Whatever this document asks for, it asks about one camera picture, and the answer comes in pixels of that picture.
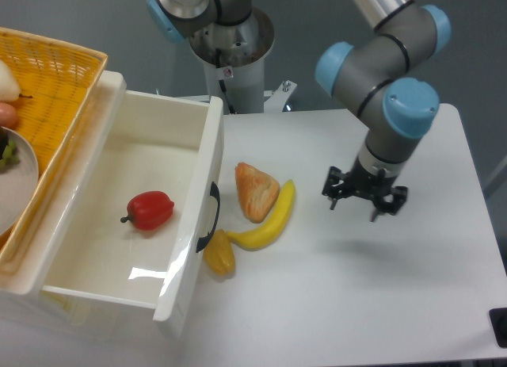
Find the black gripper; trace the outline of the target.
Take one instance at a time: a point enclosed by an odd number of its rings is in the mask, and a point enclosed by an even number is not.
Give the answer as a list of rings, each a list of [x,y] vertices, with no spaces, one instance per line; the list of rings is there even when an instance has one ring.
[[[355,162],[348,173],[331,166],[322,195],[330,201],[330,210],[335,209],[339,200],[348,197],[371,201],[374,211],[370,221],[375,222],[378,216],[395,216],[408,199],[409,189],[405,186],[394,186],[396,179],[396,176],[388,176],[384,168],[372,174],[359,162]]]

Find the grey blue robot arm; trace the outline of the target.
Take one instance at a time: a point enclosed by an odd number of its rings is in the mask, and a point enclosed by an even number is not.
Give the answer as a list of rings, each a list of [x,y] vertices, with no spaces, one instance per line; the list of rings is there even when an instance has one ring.
[[[430,129],[440,99],[411,69],[437,54],[451,36],[447,15],[414,0],[353,0],[375,37],[355,48],[330,46],[314,76],[327,94],[368,127],[353,167],[331,167],[323,194],[372,202],[374,215],[395,215],[408,190],[395,184]],[[204,66],[208,94],[226,114],[261,113],[264,60],[273,47],[270,19],[252,0],[147,0],[153,22],[170,42],[188,42]]]

